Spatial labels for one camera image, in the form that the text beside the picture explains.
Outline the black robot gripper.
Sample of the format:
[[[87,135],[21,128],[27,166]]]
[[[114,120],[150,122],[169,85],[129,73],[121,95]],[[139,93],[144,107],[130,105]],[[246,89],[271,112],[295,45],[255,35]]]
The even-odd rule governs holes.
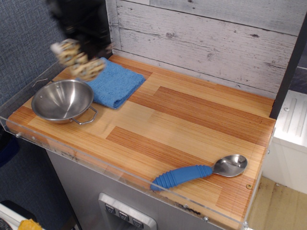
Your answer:
[[[104,0],[48,0],[47,6],[65,36],[78,41],[89,59],[112,55]]]

